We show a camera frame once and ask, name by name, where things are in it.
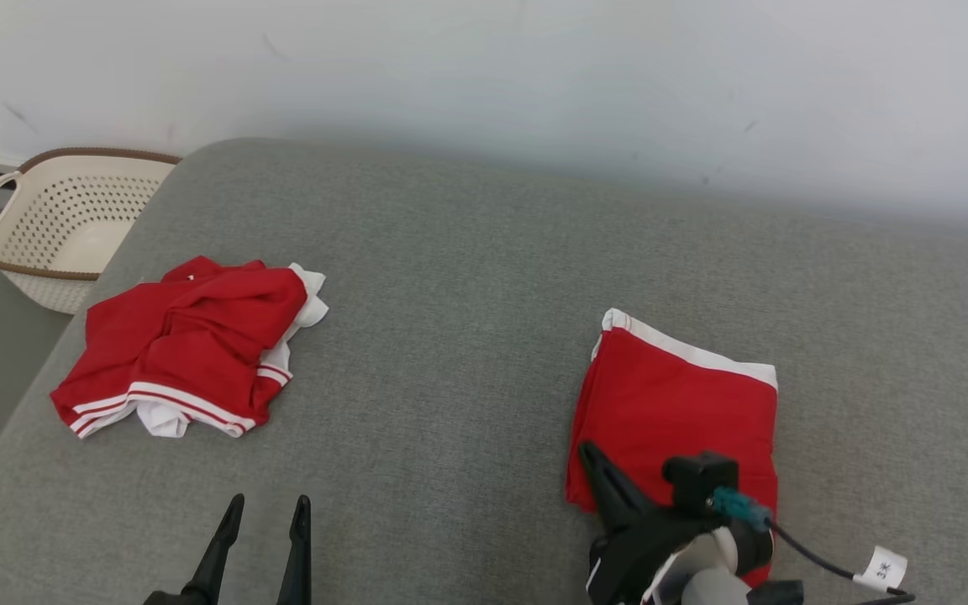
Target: white trim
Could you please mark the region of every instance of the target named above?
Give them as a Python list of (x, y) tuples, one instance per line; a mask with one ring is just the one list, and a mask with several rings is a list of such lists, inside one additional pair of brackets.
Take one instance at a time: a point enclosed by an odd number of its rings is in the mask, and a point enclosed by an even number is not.
[(83, 414), (83, 416), (77, 417), (77, 419), (73, 421), (73, 424), (70, 424), (70, 430), (73, 430), (73, 432), (76, 433), (78, 429), (80, 429), (82, 426), (85, 425), (85, 422), (92, 420), (92, 418), (103, 418), (104, 416), (111, 416), (112, 413), (116, 413), (116, 411), (126, 407), (127, 403), (128, 402), (126, 402), (126, 397), (124, 397), (123, 395), (122, 402), (118, 406), (114, 406), (113, 408), (108, 408), (105, 410), (100, 410), (100, 411), (97, 411), (97, 413), (86, 413), (86, 414)]
[(264, 366), (256, 369), (257, 376), (260, 376), (260, 378), (270, 378), (279, 383), (280, 387), (284, 387), (286, 383), (289, 382), (289, 379), (286, 378), (286, 374), (281, 374), (279, 371), (273, 371), (273, 369), (265, 368)]
[(589, 571), (588, 582), (585, 582), (585, 590), (588, 590), (588, 587), (592, 586), (592, 578), (596, 577), (596, 571), (600, 571), (600, 563), (603, 563), (602, 556), (600, 556), (599, 559), (596, 559), (596, 564), (592, 566), (592, 571)]
[(652, 576), (652, 582), (649, 584), (649, 588), (646, 588), (644, 593), (641, 594), (641, 602), (648, 602), (650, 598), (656, 602), (656, 605), (662, 602), (660, 595), (660, 584), (664, 581), (667, 571), (671, 571), (671, 567), (674, 566), (676, 560), (679, 559), (679, 555), (682, 555), (683, 552), (687, 551), (688, 549), (689, 544), (675, 552), (672, 552), (672, 554), (668, 556), (667, 560), (664, 560), (662, 567), (658, 568), (658, 570), (656, 570), (656, 574)]
[(603, 342), (603, 334), (596, 337), (596, 344), (592, 345), (592, 353), (588, 356), (588, 360), (596, 359), (596, 355), (600, 353), (600, 342)]
[(304, 292), (306, 292), (306, 294), (309, 296), (318, 294), (319, 288), (324, 287), (324, 282), (327, 281), (327, 276), (323, 273), (305, 271), (297, 263), (291, 263), (289, 264), (289, 267), (286, 268), (289, 269), (289, 271), (293, 271), (293, 273), (295, 273), (297, 276), (297, 279), (301, 280), (301, 283), (304, 285)]
[(330, 307), (327, 306), (327, 303), (320, 300), (315, 295), (315, 292), (309, 292), (308, 300), (304, 302), (304, 306), (298, 311), (297, 316), (293, 318), (293, 326), (291, 327), (295, 330), (295, 333), (299, 327), (312, 327), (318, 324), (319, 320), (322, 320), (329, 310)]
[(77, 432), (77, 429), (74, 429), (74, 426), (80, 428), (80, 426), (84, 424), (83, 422), (74, 422), (70, 425), (70, 429), (73, 429), (73, 432), (77, 433), (77, 437), (84, 439), (88, 435), (95, 433), (96, 430), (102, 429), (104, 426), (110, 426), (111, 424), (122, 420), (122, 418), (126, 418), (131, 413), (134, 413), (135, 407), (137, 406), (131, 402), (123, 402), (122, 406), (108, 410), (108, 413), (101, 414), (101, 416), (93, 417), (92, 414), (88, 414), (88, 416), (85, 417), (85, 421), (87, 422), (88, 420), (92, 420), (92, 422), (91, 424), (88, 424), (88, 426), (85, 426), (81, 432)]
[[(291, 326), (291, 332), (297, 332), (296, 326)], [(287, 337), (283, 335), (281, 340), (274, 345), (273, 349), (268, 349), (260, 353), (259, 367), (273, 367), (284, 369), (289, 367), (289, 345), (286, 344)]]
[(91, 409), (103, 408), (105, 406), (112, 405), (112, 403), (118, 403), (118, 402), (124, 402), (124, 401), (126, 401), (126, 396), (124, 394), (115, 395), (113, 397), (99, 399), (99, 401), (96, 401), (96, 402), (81, 403), (81, 405), (73, 406), (73, 411), (76, 411), (76, 413), (85, 413), (86, 411)]
[(620, 329), (625, 329), (626, 332), (648, 342), (649, 345), (653, 345), (656, 349), (686, 360), (687, 363), (702, 368), (719, 369), (720, 371), (729, 371), (731, 374), (749, 376), (750, 378), (769, 384), (769, 386), (779, 391), (779, 383), (776, 382), (775, 366), (740, 363), (740, 361), (727, 359), (727, 357), (712, 353), (711, 351), (698, 349), (694, 345), (687, 345), (685, 342), (675, 340), (667, 336), (667, 334), (654, 329), (654, 327), (635, 320), (635, 318), (631, 318), (626, 313), (623, 313), (623, 311), (610, 309), (607, 313), (603, 314), (603, 330), (607, 332), (607, 330), (614, 329), (615, 326), (619, 326)]
[[(132, 396), (133, 391), (147, 391), (156, 395), (164, 395), (166, 397), (181, 399), (183, 402), (189, 403), (191, 406), (196, 406), (196, 409), (203, 410), (204, 413), (212, 414), (212, 416), (215, 418), (226, 418), (228, 422), (236, 422), (239, 425), (245, 426), (246, 430), (252, 429), (254, 426), (256, 426), (256, 421), (252, 420), (252, 418), (242, 418), (238, 416), (238, 414), (231, 413), (230, 411), (216, 406), (215, 403), (209, 402), (207, 399), (201, 399), (192, 393), (178, 390), (178, 388), (167, 387), (165, 384), (156, 384), (154, 382), (134, 382), (130, 384), (129, 390), (130, 396)], [(181, 406), (177, 405), (174, 407), (181, 409), (184, 411), (184, 413), (189, 413), (188, 408), (183, 409)]]

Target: black cable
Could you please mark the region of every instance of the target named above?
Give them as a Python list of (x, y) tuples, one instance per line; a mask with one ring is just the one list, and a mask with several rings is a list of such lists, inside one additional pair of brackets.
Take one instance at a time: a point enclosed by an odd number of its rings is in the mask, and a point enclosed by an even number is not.
[[(857, 575), (854, 574), (853, 571), (844, 570), (844, 568), (837, 566), (834, 563), (830, 563), (829, 560), (824, 559), (822, 556), (814, 554), (813, 551), (804, 547), (804, 544), (799, 543), (799, 541), (795, 540), (791, 534), (787, 533), (786, 529), (780, 528), (779, 524), (777, 524), (775, 521), (765, 519), (765, 524), (767, 524), (768, 528), (772, 529), (773, 532), (776, 532), (776, 534), (779, 535), (779, 537), (781, 537), (785, 543), (791, 545), (791, 548), (798, 551), (799, 554), (802, 554), (804, 558), (811, 560), (813, 563), (818, 564), (818, 566), (823, 567), (824, 570), (831, 571), (831, 573), (839, 576), (840, 578), (848, 579), (848, 581), (853, 581), (854, 576)], [(917, 598), (917, 595), (910, 594), (909, 592), (899, 590), (897, 588), (888, 588), (887, 594), (892, 594), (892, 597), (877, 598), (875, 601), (858, 602), (857, 605), (900, 605), (903, 602), (913, 602), (915, 598)]]

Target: white wall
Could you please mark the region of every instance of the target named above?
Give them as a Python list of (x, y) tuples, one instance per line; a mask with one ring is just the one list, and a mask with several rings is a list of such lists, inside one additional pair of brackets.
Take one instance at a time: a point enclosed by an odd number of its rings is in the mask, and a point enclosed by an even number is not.
[(0, 0), (0, 153), (239, 135), (968, 218), (968, 1)]

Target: white label tag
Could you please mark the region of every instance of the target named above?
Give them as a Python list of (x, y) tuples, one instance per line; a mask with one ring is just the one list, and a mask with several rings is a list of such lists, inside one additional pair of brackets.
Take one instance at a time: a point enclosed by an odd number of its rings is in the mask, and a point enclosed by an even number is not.
[(854, 581), (887, 592), (888, 588), (898, 588), (902, 583), (902, 576), (906, 575), (906, 564), (906, 556), (896, 555), (887, 548), (877, 546), (872, 552), (872, 560), (869, 560), (865, 573), (854, 576)]

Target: folded red shirt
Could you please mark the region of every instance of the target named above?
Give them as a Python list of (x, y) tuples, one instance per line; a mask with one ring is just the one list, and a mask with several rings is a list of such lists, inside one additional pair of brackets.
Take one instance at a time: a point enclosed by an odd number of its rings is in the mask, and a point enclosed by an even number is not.
[[(577, 399), (567, 501), (596, 510), (576, 452), (591, 440), (661, 505), (671, 504), (671, 486), (660, 471), (664, 460), (721, 453), (738, 461), (739, 489), (774, 513), (776, 389), (775, 367), (692, 347), (611, 309)], [(763, 567), (745, 581), (756, 586), (767, 577)]]

